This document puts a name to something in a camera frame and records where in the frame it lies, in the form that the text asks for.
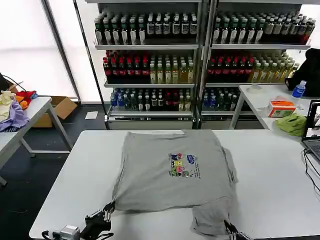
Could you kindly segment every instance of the shelf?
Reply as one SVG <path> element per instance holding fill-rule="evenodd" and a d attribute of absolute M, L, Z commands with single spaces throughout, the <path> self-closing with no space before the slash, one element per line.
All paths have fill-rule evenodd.
<path fill-rule="evenodd" d="M 320 4 L 319 0 L 220 0 L 220 3 L 248 3 L 248 4 Z"/>
<path fill-rule="evenodd" d="M 283 85 L 284 82 L 240 82 L 240 83 L 228 83 L 228 82 L 217 82 L 217 83 L 207 83 L 206 88 L 237 88 L 240 85 Z"/>
<path fill-rule="evenodd" d="M 198 44 L 171 45 L 95 45 L 97 50 L 196 50 Z"/>
<path fill-rule="evenodd" d="M 109 111 L 109 117 L 192 117 L 191 111 Z"/>
<path fill-rule="evenodd" d="M 85 0 L 87 4 L 200 3 L 202 0 Z"/>
<path fill-rule="evenodd" d="M 289 44 L 212 44 L 213 49 L 294 49 L 294 50 L 307 50 L 311 46 L 310 45 L 289 45 Z"/>
<path fill-rule="evenodd" d="M 193 88 L 194 84 L 108 84 L 106 88 Z"/>
<path fill-rule="evenodd" d="M 233 116 L 234 111 L 202 111 L 201 116 Z M 240 115 L 255 115 L 252 111 L 241 111 Z"/>

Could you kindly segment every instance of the metal shelving unit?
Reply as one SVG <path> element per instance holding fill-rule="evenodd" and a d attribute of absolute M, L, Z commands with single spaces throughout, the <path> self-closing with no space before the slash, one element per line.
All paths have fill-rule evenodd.
<path fill-rule="evenodd" d="M 203 41 L 205 38 L 204 29 L 207 19 L 209 0 L 85 0 L 88 4 L 97 4 L 99 13 L 123 12 L 123 13 L 146 13 L 146 12 L 197 12 L 197 35 L 191 39 L 147 39 L 145 44 L 140 44 L 137 39 L 136 45 L 99 45 L 94 41 L 95 49 L 106 50 L 128 50 L 128 51 L 166 51 L 166 54 L 174 54 L 172 51 L 193 51 L 193 83 L 192 84 L 117 84 L 108 83 L 105 79 L 105 88 L 190 88 L 192 89 L 191 108 L 192 111 L 107 111 L 105 113 L 105 125 L 107 129 L 192 129 L 195 124 L 197 86 L 200 83 L 200 63 Z M 104 102 L 98 84 L 98 77 L 95 71 L 90 49 L 88 47 L 86 34 L 77 6 L 77 0 L 73 0 L 78 22 L 81 28 L 83 40 L 90 60 L 92 72 L 98 86 L 101 101 Z"/>
<path fill-rule="evenodd" d="M 252 85 L 255 83 L 244 82 L 244 83 L 232 83 L 232 82 L 217 82 L 217 83 L 206 83 L 207 78 L 207 65 L 211 57 L 211 53 L 215 50 L 307 50 L 311 46 L 309 43 L 306 45 L 298 44 L 212 44 L 213 26 L 216 18 L 217 10 L 222 11 L 247 11 L 247 12 L 272 12 L 272 10 L 277 10 L 277 12 L 285 12 L 286 10 L 293 11 L 299 10 L 302 4 L 320 4 L 320 0 L 213 0 L 210 4 L 209 18 L 207 21 L 207 30 L 205 44 L 203 46 L 202 54 L 202 68 L 201 68 L 201 80 L 198 86 L 198 97 L 197 97 L 197 112 L 199 126 L 201 126 L 202 117 L 206 118 L 206 123 L 208 123 L 208 117 L 215 116 L 233 116 L 233 111 L 206 111 L 202 110 L 203 95 L 205 87 L 208 88 L 236 88 L 239 85 Z M 258 83 L 258 84 L 284 84 L 284 83 Z M 242 112 L 242 116 L 252 116 L 253 113 Z"/>

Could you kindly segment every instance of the green cloth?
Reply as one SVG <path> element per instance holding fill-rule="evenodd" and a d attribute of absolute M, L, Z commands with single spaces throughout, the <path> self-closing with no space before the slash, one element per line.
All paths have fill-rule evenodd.
<path fill-rule="evenodd" d="M 302 136 L 304 134 L 307 118 L 297 113 L 275 120 L 275 124 L 291 136 Z"/>

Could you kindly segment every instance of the gray t-shirt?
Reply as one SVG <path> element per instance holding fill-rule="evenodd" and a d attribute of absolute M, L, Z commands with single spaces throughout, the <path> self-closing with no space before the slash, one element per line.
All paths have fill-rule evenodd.
<path fill-rule="evenodd" d="M 236 171 L 228 150 L 211 130 L 184 134 L 129 132 L 113 189 L 115 209 L 155 212 L 193 208 L 192 227 L 224 235 L 235 194 Z"/>

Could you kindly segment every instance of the t-shirt print graphic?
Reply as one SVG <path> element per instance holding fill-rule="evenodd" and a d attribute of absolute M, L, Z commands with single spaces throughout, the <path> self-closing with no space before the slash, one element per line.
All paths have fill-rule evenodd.
<path fill-rule="evenodd" d="M 169 153 L 169 175 L 175 178 L 201 179 L 197 157 L 192 154 Z"/>

